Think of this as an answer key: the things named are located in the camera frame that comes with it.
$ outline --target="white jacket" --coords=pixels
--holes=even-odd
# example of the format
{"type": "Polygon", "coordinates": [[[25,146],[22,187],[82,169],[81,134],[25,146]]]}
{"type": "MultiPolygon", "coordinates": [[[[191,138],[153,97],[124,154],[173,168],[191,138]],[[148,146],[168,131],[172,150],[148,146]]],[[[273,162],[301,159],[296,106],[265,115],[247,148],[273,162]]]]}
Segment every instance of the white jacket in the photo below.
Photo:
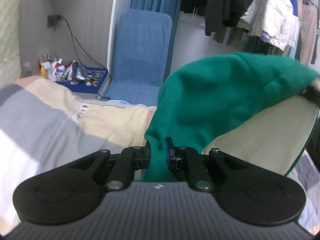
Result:
{"type": "Polygon", "coordinates": [[[291,35],[288,42],[288,46],[294,48],[296,42],[298,42],[300,33],[299,17],[292,15],[291,35]]]}
{"type": "Polygon", "coordinates": [[[294,36],[293,6],[290,0],[254,0],[242,20],[251,26],[251,35],[269,34],[269,43],[285,50],[294,36]]]}

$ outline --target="power outlet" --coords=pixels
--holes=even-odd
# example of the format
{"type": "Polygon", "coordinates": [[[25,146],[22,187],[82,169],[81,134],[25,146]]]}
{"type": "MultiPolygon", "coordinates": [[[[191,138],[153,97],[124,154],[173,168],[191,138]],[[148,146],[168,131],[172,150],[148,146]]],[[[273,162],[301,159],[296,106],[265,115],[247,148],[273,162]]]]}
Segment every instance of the power outlet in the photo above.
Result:
{"type": "Polygon", "coordinates": [[[47,19],[47,28],[52,28],[62,19],[60,14],[50,14],[47,19]]]}

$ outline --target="green fabric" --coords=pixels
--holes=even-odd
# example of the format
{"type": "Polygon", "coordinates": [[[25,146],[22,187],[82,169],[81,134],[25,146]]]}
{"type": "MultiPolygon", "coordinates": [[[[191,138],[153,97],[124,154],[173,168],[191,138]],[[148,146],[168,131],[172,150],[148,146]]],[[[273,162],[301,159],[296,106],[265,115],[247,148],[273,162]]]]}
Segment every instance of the green fabric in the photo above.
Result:
{"type": "Polygon", "coordinates": [[[297,95],[317,76],[287,57],[248,53],[204,58],[178,69],[159,90],[145,133],[151,161],[143,180],[176,180],[166,164],[166,137],[201,152],[261,110],[297,95]]]}

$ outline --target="clothing tag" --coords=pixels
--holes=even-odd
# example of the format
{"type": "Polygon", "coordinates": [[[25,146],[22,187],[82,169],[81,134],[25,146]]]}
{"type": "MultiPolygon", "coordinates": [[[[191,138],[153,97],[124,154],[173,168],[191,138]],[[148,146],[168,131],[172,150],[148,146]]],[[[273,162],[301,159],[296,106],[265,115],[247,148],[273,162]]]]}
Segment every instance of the clothing tag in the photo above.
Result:
{"type": "Polygon", "coordinates": [[[71,119],[72,119],[74,122],[78,122],[79,119],[80,119],[80,117],[85,115],[85,113],[86,113],[87,110],[88,110],[88,107],[89,107],[89,104],[82,104],[80,110],[79,110],[76,114],[74,114],[74,115],[71,117],[71,119]]]}
{"type": "Polygon", "coordinates": [[[80,108],[79,112],[77,113],[77,119],[79,120],[81,116],[85,115],[89,107],[89,104],[83,104],[80,108]]]}
{"type": "Polygon", "coordinates": [[[270,35],[268,33],[266,33],[266,32],[263,32],[262,36],[261,36],[261,40],[263,42],[267,42],[269,39],[270,39],[270,35]]]}

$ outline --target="blue folding chair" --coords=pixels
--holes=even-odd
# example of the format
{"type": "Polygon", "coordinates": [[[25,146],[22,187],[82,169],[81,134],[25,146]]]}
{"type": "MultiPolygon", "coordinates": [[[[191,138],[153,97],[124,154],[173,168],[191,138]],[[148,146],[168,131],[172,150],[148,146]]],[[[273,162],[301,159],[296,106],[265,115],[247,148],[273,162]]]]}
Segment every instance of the blue folding chair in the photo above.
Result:
{"type": "Polygon", "coordinates": [[[156,106],[171,28],[172,20],[167,14],[135,9],[122,14],[107,97],[134,105],[156,106]]]}

